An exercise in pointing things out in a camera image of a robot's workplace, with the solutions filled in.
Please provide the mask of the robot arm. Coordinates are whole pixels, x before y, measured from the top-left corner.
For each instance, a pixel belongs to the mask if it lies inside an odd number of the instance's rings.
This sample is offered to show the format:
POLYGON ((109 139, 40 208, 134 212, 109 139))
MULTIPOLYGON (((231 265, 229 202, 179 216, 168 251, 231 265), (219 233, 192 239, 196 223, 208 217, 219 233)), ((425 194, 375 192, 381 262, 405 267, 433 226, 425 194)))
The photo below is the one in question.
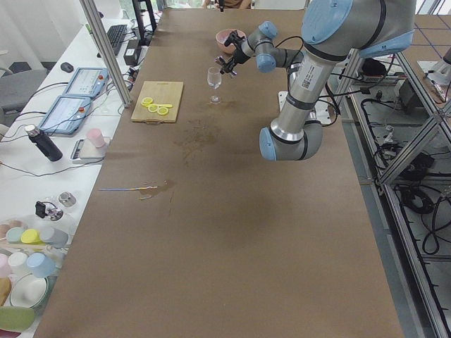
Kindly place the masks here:
POLYGON ((304 48, 273 45, 276 26, 265 21, 248 37, 231 32, 225 44, 234 44, 233 56, 218 57, 221 73, 255 57, 257 68, 268 73, 284 68, 288 93, 280 114, 259 134, 261 155, 269 161, 311 158, 321 145, 323 130, 314 107, 335 65, 351 49, 362 58, 385 56, 410 46, 414 35, 415 1, 313 1, 302 20, 304 48))

